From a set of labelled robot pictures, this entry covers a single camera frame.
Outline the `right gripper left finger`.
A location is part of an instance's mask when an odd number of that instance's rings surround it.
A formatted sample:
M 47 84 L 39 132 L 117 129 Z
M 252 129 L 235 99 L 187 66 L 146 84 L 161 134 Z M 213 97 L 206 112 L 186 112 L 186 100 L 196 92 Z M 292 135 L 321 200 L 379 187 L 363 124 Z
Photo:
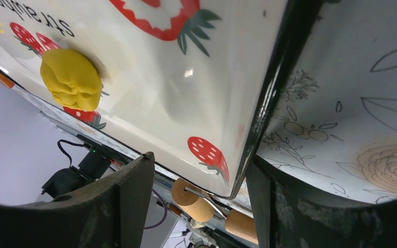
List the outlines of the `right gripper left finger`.
M 154 175 L 147 152 L 51 202 L 0 205 L 0 247 L 140 247 Z

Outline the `yellow dough lump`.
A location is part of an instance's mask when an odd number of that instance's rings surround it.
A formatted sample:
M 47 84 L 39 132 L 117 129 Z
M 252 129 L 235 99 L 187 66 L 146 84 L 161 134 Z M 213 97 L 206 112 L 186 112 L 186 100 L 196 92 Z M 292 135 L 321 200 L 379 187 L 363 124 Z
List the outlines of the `yellow dough lump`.
M 81 53 L 71 49 L 45 51 L 40 75 L 59 105 L 82 111 L 98 107 L 102 81 L 94 65 Z

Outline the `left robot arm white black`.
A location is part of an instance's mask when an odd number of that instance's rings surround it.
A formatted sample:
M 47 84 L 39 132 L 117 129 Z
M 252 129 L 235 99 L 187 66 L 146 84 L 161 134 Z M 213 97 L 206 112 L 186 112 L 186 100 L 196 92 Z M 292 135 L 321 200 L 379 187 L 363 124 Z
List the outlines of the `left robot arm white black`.
M 78 164 L 72 165 L 71 155 L 63 148 L 62 143 L 88 149 L 88 154 Z M 80 189 L 100 179 L 111 165 L 108 158 L 98 147 L 83 143 L 78 144 L 64 139 L 57 141 L 59 150 L 69 159 L 70 165 L 60 169 L 41 187 L 41 194 L 57 198 L 74 190 Z

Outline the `wooden dough roller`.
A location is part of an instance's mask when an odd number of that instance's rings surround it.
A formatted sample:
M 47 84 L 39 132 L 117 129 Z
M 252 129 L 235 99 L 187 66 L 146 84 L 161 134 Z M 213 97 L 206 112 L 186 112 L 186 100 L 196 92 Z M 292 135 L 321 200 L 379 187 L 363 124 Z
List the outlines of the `wooden dough roller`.
M 185 180 L 179 178 L 173 183 L 171 196 L 173 201 L 195 221 L 205 223 L 217 212 L 225 219 L 224 229 L 228 233 L 259 244 L 253 218 L 236 210 L 224 212 L 207 193 Z

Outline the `strawberry print tray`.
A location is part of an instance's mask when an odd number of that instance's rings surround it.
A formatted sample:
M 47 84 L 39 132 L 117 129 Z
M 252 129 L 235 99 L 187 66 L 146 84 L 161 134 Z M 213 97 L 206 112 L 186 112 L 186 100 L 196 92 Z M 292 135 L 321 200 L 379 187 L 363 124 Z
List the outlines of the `strawberry print tray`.
M 165 170 L 234 198 L 323 1 L 0 1 L 0 70 L 62 111 L 47 87 L 56 49 L 102 81 L 90 121 Z

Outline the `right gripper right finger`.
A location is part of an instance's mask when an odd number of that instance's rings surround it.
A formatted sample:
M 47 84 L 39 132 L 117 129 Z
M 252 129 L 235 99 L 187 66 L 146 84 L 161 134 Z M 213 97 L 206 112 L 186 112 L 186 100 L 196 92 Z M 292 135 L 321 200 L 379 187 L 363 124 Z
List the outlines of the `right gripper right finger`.
M 260 247 L 397 247 L 397 199 L 346 199 L 255 157 L 246 173 Z

